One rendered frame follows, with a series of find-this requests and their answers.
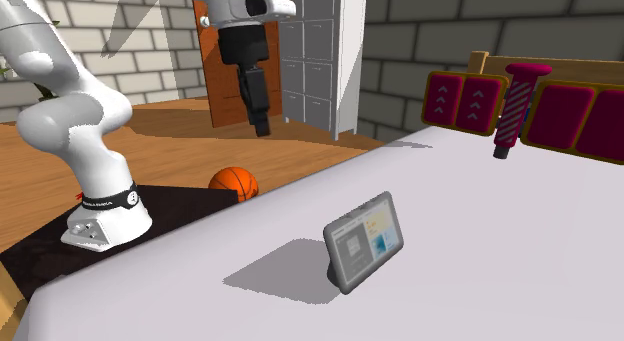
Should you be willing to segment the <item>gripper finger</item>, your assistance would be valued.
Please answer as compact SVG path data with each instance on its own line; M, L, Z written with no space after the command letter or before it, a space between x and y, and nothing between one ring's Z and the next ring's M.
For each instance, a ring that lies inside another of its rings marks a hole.
M257 65L239 65L238 81L248 120L258 137L271 134L268 121L269 98L264 70Z

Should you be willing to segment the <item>brown wooden door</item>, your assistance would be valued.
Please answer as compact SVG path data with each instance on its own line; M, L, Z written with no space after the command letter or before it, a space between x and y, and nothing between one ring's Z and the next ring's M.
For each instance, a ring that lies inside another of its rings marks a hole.
M217 128L247 122L247 110L239 94L237 67L222 63L217 30L214 27L205 28L199 23L199 18L207 14L206 4L194 0L193 9L203 61L201 76L206 84L212 125ZM278 23L265 23L264 28L269 48L269 59L261 61L259 66L264 70L268 89L270 103L268 115L276 116L282 113Z

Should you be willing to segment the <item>white tall drawer cabinet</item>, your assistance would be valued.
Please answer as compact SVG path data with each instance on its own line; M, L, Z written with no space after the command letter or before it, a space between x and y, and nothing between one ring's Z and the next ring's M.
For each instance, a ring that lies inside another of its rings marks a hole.
M282 115L327 131L357 132L367 0L291 0L279 23Z

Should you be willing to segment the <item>orange basketball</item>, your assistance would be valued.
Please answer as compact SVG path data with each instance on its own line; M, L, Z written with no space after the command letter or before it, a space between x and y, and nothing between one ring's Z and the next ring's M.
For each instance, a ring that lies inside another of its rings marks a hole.
M256 178L241 167L227 167L218 171L210 180L211 189L234 190L239 202L249 200L259 194Z

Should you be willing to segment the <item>dark robot stand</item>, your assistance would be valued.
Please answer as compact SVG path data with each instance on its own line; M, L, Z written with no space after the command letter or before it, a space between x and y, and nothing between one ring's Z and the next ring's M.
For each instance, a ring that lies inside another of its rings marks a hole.
M153 223L129 243L101 253L64 244L60 237L69 217L65 212L0 253L0 262L22 295L30 299L37 288L61 275L70 275L238 203L234 190L140 185L138 193Z

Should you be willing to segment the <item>grey smart display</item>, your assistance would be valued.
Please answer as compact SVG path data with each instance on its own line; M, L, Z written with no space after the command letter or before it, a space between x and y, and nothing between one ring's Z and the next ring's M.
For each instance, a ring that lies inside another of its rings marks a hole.
M404 246L392 195L384 191L323 229L327 277L348 295Z

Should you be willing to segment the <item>crimson pillow with chevrons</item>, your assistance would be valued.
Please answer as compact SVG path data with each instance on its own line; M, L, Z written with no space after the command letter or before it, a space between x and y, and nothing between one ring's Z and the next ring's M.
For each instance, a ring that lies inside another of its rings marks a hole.
M509 80L500 75L433 71L421 119L432 126L491 136L508 86Z

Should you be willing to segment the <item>white bed with wooden headboard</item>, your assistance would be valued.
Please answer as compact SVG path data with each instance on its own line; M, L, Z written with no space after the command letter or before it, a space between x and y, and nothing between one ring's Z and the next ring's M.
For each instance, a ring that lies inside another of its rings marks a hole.
M348 295L323 227L404 247ZM624 166L428 128L40 287L13 341L624 341Z

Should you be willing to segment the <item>crimson striped cylinder tool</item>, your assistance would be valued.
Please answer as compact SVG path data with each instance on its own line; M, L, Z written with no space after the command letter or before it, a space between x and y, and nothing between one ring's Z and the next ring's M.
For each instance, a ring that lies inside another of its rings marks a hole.
M526 110L539 77L551 73L552 67L537 63L511 63L505 71L512 75L509 93L495 134L493 156L506 159L515 145Z

